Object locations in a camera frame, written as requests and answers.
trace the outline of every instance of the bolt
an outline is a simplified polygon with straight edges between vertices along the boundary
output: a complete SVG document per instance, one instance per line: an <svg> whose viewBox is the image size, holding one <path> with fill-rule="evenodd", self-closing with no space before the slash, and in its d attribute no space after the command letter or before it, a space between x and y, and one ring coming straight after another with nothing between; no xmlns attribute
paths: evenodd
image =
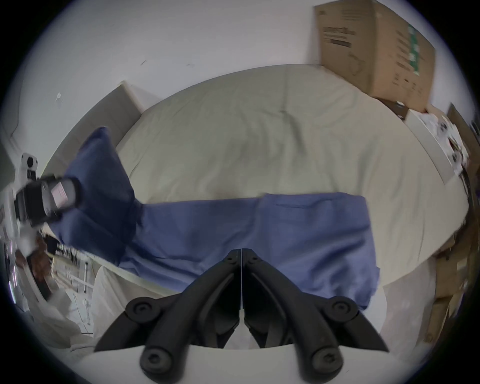
<svg viewBox="0 0 480 384"><path fill-rule="evenodd" d="M343 365L343 359L337 348L323 348L312 356L312 366L319 373L333 373Z"/></svg>
<svg viewBox="0 0 480 384"><path fill-rule="evenodd" d="M172 366L170 354L160 348L145 350L140 361L142 368L151 373L165 373Z"/></svg>
<svg viewBox="0 0 480 384"><path fill-rule="evenodd" d="M341 312L341 313L348 313L350 311L350 306L345 303L344 301L337 302L333 305L333 309L335 311Z"/></svg>
<svg viewBox="0 0 480 384"><path fill-rule="evenodd" d="M139 303L135 306L135 308L133 309L133 311L136 313L136 314L140 314L141 312L145 312L145 311L151 311L152 310L152 306L148 303L145 303L145 302L142 302L142 303Z"/></svg>

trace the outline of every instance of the bed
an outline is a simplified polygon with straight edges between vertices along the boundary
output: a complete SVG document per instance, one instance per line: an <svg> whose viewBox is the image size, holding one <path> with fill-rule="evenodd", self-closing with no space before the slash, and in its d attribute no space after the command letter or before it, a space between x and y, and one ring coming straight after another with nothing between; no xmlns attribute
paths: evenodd
<svg viewBox="0 0 480 384"><path fill-rule="evenodd" d="M72 129L44 173L61 175L100 125L110 128L142 203L263 193L364 196L381 286L430 257L468 210L461 180L444 185L394 113L320 66L228 74L142 114L122 84Z"/></svg>

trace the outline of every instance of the label on box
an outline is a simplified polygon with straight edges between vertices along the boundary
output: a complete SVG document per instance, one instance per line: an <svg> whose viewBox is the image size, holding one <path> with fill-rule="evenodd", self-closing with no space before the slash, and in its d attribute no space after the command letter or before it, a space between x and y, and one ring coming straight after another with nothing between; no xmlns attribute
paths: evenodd
<svg viewBox="0 0 480 384"><path fill-rule="evenodd" d="M67 194L63 189L63 185L58 183L55 187L52 188L52 196L55 201L57 208L62 208L63 205L68 201Z"/></svg>

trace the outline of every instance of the floor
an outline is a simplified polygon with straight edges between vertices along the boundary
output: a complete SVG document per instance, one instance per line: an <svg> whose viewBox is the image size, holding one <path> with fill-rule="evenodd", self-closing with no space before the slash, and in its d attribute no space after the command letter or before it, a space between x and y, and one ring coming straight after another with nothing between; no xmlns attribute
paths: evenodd
<svg viewBox="0 0 480 384"><path fill-rule="evenodd" d="M384 287L387 315L380 335L400 360L422 363L433 345L423 342L435 298L435 259Z"/></svg>

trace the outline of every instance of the blue fabric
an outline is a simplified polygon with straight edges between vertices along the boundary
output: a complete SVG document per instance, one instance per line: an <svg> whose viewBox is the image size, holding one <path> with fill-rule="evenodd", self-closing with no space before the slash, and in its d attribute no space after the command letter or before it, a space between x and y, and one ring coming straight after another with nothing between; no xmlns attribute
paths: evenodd
<svg viewBox="0 0 480 384"><path fill-rule="evenodd" d="M229 251L251 248L302 291L366 308L379 269L366 201L346 193L141 204L106 128L65 176L82 186L78 208L51 225L67 245L159 285L184 290Z"/></svg>

